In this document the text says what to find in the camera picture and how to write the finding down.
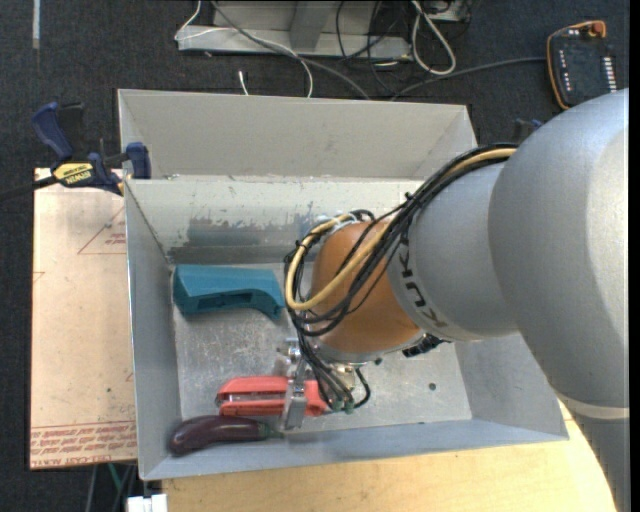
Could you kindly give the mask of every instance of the wooden table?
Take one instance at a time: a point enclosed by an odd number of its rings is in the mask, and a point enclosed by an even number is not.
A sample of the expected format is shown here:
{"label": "wooden table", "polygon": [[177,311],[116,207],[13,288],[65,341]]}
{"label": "wooden table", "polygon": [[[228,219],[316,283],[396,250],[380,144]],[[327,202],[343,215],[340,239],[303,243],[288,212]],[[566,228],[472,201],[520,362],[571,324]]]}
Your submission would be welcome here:
{"label": "wooden table", "polygon": [[167,480],[169,510],[607,512],[611,492],[564,409],[569,441]]}

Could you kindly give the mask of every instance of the black wire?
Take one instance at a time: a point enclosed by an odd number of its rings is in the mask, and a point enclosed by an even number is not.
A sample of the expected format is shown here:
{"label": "black wire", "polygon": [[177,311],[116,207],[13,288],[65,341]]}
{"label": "black wire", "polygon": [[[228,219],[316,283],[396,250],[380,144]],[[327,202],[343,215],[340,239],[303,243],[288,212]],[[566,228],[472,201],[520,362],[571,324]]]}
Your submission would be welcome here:
{"label": "black wire", "polygon": [[[462,169],[459,169],[456,173],[449,174],[450,169],[458,165],[458,163],[465,161],[473,156],[482,154],[489,150],[500,149],[500,148],[515,148],[516,146],[513,144],[506,143],[498,143],[491,144],[488,146],[482,146],[478,148],[474,148],[471,151],[468,151],[462,155],[451,160],[447,165],[441,168],[436,174],[434,174],[431,178],[429,178],[414,194],[413,196],[408,196],[406,206],[403,206],[402,210],[398,213],[398,215],[390,222],[387,230],[381,240],[378,242],[374,250],[371,251],[368,258],[365,260],[365,263],[361,266],[358,274],[352,281],[352,284],[349,288],[349,292],[345,295],[345,297],[336,304],[329,311],[323,313],[322,315],[317,315],[313,319],[306,319],[302,321],[296,315],[296,312],[291,310],[290,316],[296,328],[300,329],[301,332],[306,336],[321,336],[330,332],[336,325],[338,325],[344,317],[349,314],[348,308],[349,305],[355,296],[356,293],[362,288],[364,283],[370,278],[372,273],[375,271],[375,268],[381,261],[382,257],[388,252],[388,250],[392,247],[395,241],[400,237],[402,233],[405,233],[408,229],[410,222],[413,216],[422,209],[429,201],[433,199],[444,187],[446,187],[449,183],[454,181],[455,179],[475,170],[478,167],[483,167],[489,165],[490,163],[494,163],[497,161],[505,160],[505,158],[495,159],[490,161],[479,162],[476,165],[466,166]],[[285,259],[285,272],[288,273],[290,259]],[[296,286],[298,283],[294,283],[294,292],[296,291]],[[320,323],[322,321],[328,321],[326,325],[319,329],[309,330],[305,327],[305,323]]]}
{"label": "black wire", "polygon": [[120,505],[120,498],[122,497],[122,494],[123,494],[123,491],[124,491],[124,484],[131,477],[131,473],[133,471],[133,468],[134,468],[134,466],[129,466],[125,470],[124,475],[122,477],[122,486],[120,487],[120,490],[118,491],[118,494],[116,494],[116,499],[113,500],[113,506],[111,507],[111,512],[117,512],[118,511],[118,508],[119,508],[118,506]]}
{"label": "black wire", "polygon": [[288,52],[284,51],[283,49],[281,49],[281,48],[279,48],[279,47],[277,47],[275,45],[269,44],[269,43],[267,43],[265,41],[262,41],[262,40],[260,40],[260,39],[258,39],[256,37],[252,36],[249,32],[247,32],[246,30],[238,27],[235,23],[233,23],[227,17],[227,15],[220,10],[220,6],[219,6],[217,1],[212,0],[211,3],[216,8],[216,11],[218,12],[218,14],[220,14],[220,16],[222,16],[225,19],[227,24],[231,28],[236,30],[239,34],[242,34],[247,39],[249,39],[249,40],[253,41],[256,44],[259,44],[263,48],[267,48],[267,49],[271,50],[272,52],[275,52],[275,53],[277,53],[279,55],[283,55],[285,57],[288,57],[289,59],[293,59],[293,60],[298,61],[298,62],[304,62],[308,66],[313,66],[313,67],[316,67],[318,69],[322,69],[323,71],[326,71],[327,73],[330,73],[330,74],[340,78],[342,81],[348,83],[353,89],[358,91],[358,94],[360,94],[360,96],[362,96],[363,99],[365,99],[365,100],[371,99],[369,97],[369,95],[364,91],[364,89],[362,89],[362,87],[360,87],[357,83],[355,83],[353,80],[351,80],[351,78],[349,78],[348,76],[340,73],[340,71],[336,71],[335,69],[330,68],[329,66],[325,66],[324,64],[321,64],[321,63],[319,63],[319,62],[317,62],[315,60],[305,59],[303,57],[300,57],[297,54],[288,53]]}
{"label": "black wire", "polygon": [[390,94],[397,94],[397,91],[395,91],[394,89],[392,89],[391,87],[389,87],[386,83],[384,83],[380,77],[378,76],[377,73],[377,69],[373,63],[373,59],[371,58],[371,32],[373,30],[373,22],[376,18],[376,14],[378,13],[378,9],[380,7],[380,3],[381,0],[376,0],[376,3],[373,6],[373,9],[371,10],[371,18],[369,18],[369,30],[367,31],[367,62],[369,64],[369,70],[371,71],[371,74],[373,75],[373,78],[375,79],[376,82],[378,82],[378,84],[380,86],[382,86],[382,88],[387,91]]}
{"label": "black wire", "polygon": [[49,185],[54,185],[58,183],[58,180],[53,176],[49,176],[48,178],[41,179],[39,181],[34,181],[29,183],[28,185],[22,185],[20,187],[12,188],[11,190],[7,190],[6,192],[0,193],[0,203],[3,201],[7,201],[9,199],[14,199],[16,197],[22,196],[24,194],[29,194],[34,190],[38,190],[39,188],[48,187]]}
{"label": "black wire", "polygon": [[358,407],[362,407],[364,404],[366,404],[369,401],[369,398],[371,398],[371,388],[369,387],[369,383],[367,382],[367,379],[365,379],[364,375],[362,375],[360,368],[356,368],[356,375],[360,379],[360,383],[362,384],[362,387],[364,387],[365,395],[362,400],[360,400],[356,405],[353,406],[354,409],[357,409]]}
{"label": "black wire", "polygon": [[418,89],[419,87],[423,87],[425,85],[429,85],[435,82],[439,82],[440,80],[446,80],[447,78],[455,78],[458,76],[468,75],[471,73],[477,73],[478,71],[484,71],[486,69],[495,69],[503,66],[511,66],[514,64],[526,64],[530,62],[546,62],[546,57],[523,57],[519,59],[509,59],[509,60],[501,60],[498,62],[492,62],[490,64],[483,64],[482,66],[476,66],[473,68],[461,69],[460,71],[454,71],[453,73],[449,73],[448,75],[441,75],[435,78],[429,78],[428,80],[423,80],[417,84],[410,85],[405,87],[401,91],[399,91],[395,96],[389,99],[389,101],[396,101],[398,98],[404,96],[405,94]]}
{"label": "black wire", "polygon": [[391,30],[393,29],[393,27],[398,23],[398,21],[400,20],[400,16],[398,18],[396,18],[396,20],[391,23],[391,25],[389,25],[389,27],[387,28],[387,30],[384,32],[384,34],[382,34],[381,36],[378,36],[378,39],[376,39],[373,42],[370,42],[367,39],[367,44],[365,46],[363,46],[362,48],[360,48],[359,50],[347,55],[345,49],[344,49],[344,45],[342,43],[342,32],[340,30],[340,13],[342,12],[342,8],[344,7],[344,0],[342,2],[340,2],[340,5],[338,5],[338,9],[336,10],[336,36],[338,38],[338,44],[340,45],[340,53],[342,53],[342,61],[348,61],[351,59],[354,59],[360,55],[362,55],[364,52],[370,50],[371,48],[373,48],[374,46],[376,46],[377,44],[379,44],[385,37],[387,37],[389,35],[389,32],[391,32]]}
{"label": "black wire", "polygon": [[91,471],[91,482],[89,484],[89,493],[87,494],[87,504],[84,507],[84,512],[90,512],[93,508],[93,492],[96,489],[96,476],[98,475],[98,465],[93,466]]}

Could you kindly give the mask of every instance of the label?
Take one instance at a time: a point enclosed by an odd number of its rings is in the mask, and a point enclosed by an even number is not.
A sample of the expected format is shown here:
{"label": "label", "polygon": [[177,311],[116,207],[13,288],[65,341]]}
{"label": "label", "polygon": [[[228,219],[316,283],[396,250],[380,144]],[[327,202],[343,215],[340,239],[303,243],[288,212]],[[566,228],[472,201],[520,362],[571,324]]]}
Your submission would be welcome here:
{"label": "label", "polygon": [[77,466],[138,456],[134,421],[32,427],[31,469]]}

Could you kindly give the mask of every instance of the cable bundle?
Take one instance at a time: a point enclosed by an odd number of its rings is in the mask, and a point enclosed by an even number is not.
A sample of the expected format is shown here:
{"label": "cable bundle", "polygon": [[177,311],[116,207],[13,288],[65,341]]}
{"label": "cable bundle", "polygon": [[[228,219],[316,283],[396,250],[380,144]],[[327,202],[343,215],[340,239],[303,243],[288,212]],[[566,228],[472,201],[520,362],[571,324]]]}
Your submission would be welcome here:
{"label": "cable bundle", "polygon": [[[324,390],[330,389],[337,397],[334,400],[330,400],[326,394],[323,396],[328,403],[332,404],[334,410],[344,409],[349,412],[362,405],[370,395],[368,385],[366,385],[366,381],[364,381],[358,369],[358,377],[363,381],[367,393],[366,397],[356,404],[352,393],[335,375],[334,369],[316,355],[309,344],[308,338],[319,337],[335,329],[347,315],[356,311],[367,300],[391,262],[400,238],[407,236],[414,216],[426,208],[440,191],[456,179],[475,169],[506,160],[515,150],[516,146],[513,144],[498,143],[468,151],[447,163],[423,183],[415,193],[407,193],[406,201],[387,214],[377,219],[374,218],[371,212],[366,210],[354,210],[348,214],[339,215],[312,228],[301,241],[296,242],[295,249],[286,255],[284,272],[287,310],[296,328],[302,355],[321,383],[320,389],[323,390],[323,393]],[[336,276],[313,297],[305,296],[301,290],[301,285],[305,258],[309,251],[324,237],[332,233],[340,223],[349,220],[362,222],[365,217],[369,217],[371,222],[342,261]],[[373,227],[387,218],[391,220],[367,240]],[[375,269],[378,268],[385,257],[386,262],[382,270],[373,279],[372,276],[375,273]],[[313,310],[314,307],[324,302],[336,290],[338,285],[354,273],[355,277],[342,299],[323,313]],[[370,284],[364,298],[352,308],[356,294],[364,289],[368,283]]]}

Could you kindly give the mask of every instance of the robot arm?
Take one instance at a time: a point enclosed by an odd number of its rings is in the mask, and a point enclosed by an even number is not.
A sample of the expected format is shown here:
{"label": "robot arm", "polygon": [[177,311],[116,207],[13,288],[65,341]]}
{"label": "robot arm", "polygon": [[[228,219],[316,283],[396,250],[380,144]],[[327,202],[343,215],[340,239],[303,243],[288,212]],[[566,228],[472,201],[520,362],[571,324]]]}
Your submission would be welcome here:
{"label": "robot arm", "polygon": [[311,299],[296,302],[295,253],[336,226],[320,229],[294,251],[287,294],[324,361],[374,360],[421,332],[465,342],[520,331],[625,510],[628,98],[575,107],[517,150],[464,155],[392,220],[337,230],[314,264]]}

